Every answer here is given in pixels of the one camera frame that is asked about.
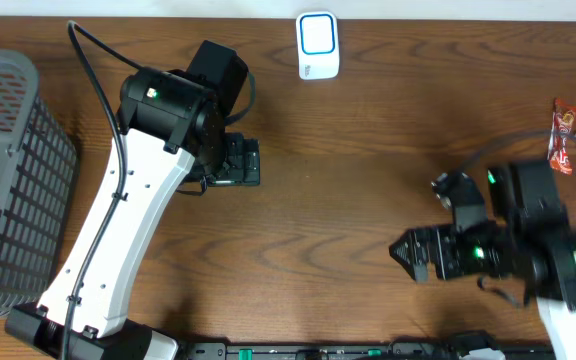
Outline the red chocolate bar wrapper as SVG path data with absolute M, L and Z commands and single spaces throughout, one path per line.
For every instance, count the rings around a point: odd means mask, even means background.
M 576 108 L 555 98 L 553 103 L 551 137 L 547 159 L 553 170 L 571 175 L 572 166 L 566 149 L 567 136 L 571 133 L 576 118 Z

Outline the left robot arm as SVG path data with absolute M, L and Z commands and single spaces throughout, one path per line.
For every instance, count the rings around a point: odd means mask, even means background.
M 133 284 L 174 194 L 259 184 L 258 142 L 230 131 L 253 82 L 233 49 L 210 41 L 184 70 L 126 78 L 118 139 L 77 241 L 40 299 L 10 311 L 7 334 L 56 359 L 177 355 L 176 339 L 129 319 Z

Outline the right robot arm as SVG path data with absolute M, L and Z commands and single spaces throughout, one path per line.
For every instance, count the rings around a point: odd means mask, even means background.
M 576 359 L 576 231 L 553 171 L 541 160 L 515 162 L 489 168 L 487 181 L 489 202 L 465 173 L 439 176 L 432 188 L 451 223 L 406 230 L 390 256 L 417 283 L 430 266 L 443 281 L 475 276 L 480 289 L 486 278 L 521 280 L 521 300 L 496 295 L 515 307 L 535 301 L 555 357 Z

